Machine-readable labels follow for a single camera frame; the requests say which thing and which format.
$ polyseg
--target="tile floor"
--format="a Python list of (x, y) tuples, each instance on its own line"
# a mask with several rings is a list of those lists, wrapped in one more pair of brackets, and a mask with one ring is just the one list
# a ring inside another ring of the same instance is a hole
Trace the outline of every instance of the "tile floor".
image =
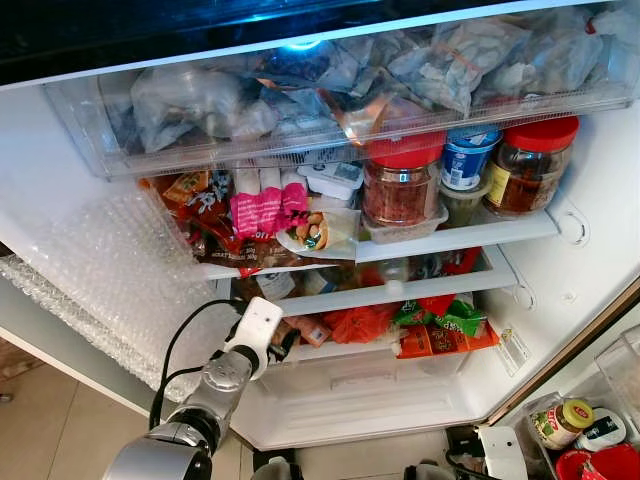
[[(0, 479), (99, 480), (119, 449), (146, 432), (146, 419), (49, 365), (0, 390)], [(444, 464), (444, 432), (298, 451), (305, 480), (401, 480), (404, 467)], [(251, 451), (228, 437), (214, 457), (216, 480), (249, 480)]]

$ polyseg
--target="jar of pickles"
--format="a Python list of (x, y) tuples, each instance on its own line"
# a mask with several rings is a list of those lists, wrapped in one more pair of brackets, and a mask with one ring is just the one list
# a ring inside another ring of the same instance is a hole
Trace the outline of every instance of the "jar of pickles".
[(385, 226), (404, 227), (438, 212), (438, 184), (445, 136), (427, 133), (399, 141), (379, 140), (369, 147), (364, 169), (363, 210)]
[(520, 216), (545, 208), (569, 163), (578, 117), (557, 118), (508, 128), (497, 157), (489, 164), (493, 177), (484, 197), (489, 210)]

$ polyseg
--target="red lid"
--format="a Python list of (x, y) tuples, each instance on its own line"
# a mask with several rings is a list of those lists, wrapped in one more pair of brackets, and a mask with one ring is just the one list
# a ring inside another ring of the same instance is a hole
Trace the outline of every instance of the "red lid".
[(367, 152), (375, 163), (384, 167), (417, 168), (437, 161), (446, 140), (446, 132), (375, 140), (367, 145)]
[(556, 118), (507, 128), (504, 141), (529, 152), (553, 152), (567, 148), (580, 128), (578, 117)]

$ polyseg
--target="orange package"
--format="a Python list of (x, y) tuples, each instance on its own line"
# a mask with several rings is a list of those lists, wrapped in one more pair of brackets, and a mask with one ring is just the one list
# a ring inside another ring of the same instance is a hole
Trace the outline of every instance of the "orange package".
[(440, 328), (434, 323), (406, 327), (408, 335), (400, 339), (400, 354), (396, 358), (431, 357), (447, 353), (470, 352), (493, 347), (500, 338), (487, 324), (485, 333), (478, 338)]

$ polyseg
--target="black cable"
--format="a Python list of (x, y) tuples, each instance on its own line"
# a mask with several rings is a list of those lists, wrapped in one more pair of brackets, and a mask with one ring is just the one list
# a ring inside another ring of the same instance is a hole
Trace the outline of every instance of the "black cable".
[(167, 347), (167, 351), (164, 356), (164, 362), (162, 365), (162, 374), (160, 376), (160, 386), (158, 387), (158, 391), (156, 392), (153, 398), (153, 402), (151, 404), (151, 410), (149, 411), (149, 430), (152, 430), (153, 428), (160, 425), (160, 416), (162, 414), (162, 403), (164, 401), (164, 390), (167, 384), (178, 375), (182, 375), (185, 373), (193, 373), (202, 369), (202, 367), (186, 368), (184, 370), (178, 370), (177, 372), (174, 372), (169, 377), (167, 377), (167, 371), (169, 370), (169, 360), (171, 358), (171, 352), (173, 352), (173, 346), (178, 340), (178, 337), (200, 312), (202, 312), (204, 309), (209, 308), (213, 305), (220, 305), (220, 304), (231, 305), (231, 307), (233, 307), (233, 309), (240, 316), (244, 314), (247, 308), (247, 303), (241, 300), (212, 300), (210, 302), (200, 305), (191, 313), (191, 315), (189, 315), (186, 318), (184, 322), (182, 322), (182, 325), (180, 325), (180, 327), (178, 327), (176, 332), (173, 334), (173, 338), (171, 338), (171, 341), (169, 342), (169, 346)]
[(471, 476), (471, 478), (484, 478), (486, 480), (500, 480), (499, 478), (492, 477), (490, 475), (485, 475), (484, 473), (479, 473), (479, 472), (474, 472), (473, 470), (469, 470), (467, 467), (456, 462), (453, 458), (451, 458), (451, 450), (447, 450), (447, 452), (444, 454), (444, 458), (446, 458), (447, 463), (451, 465), (453, 468), (455, 468), (457, 471), (466, 473), (467, 475)]

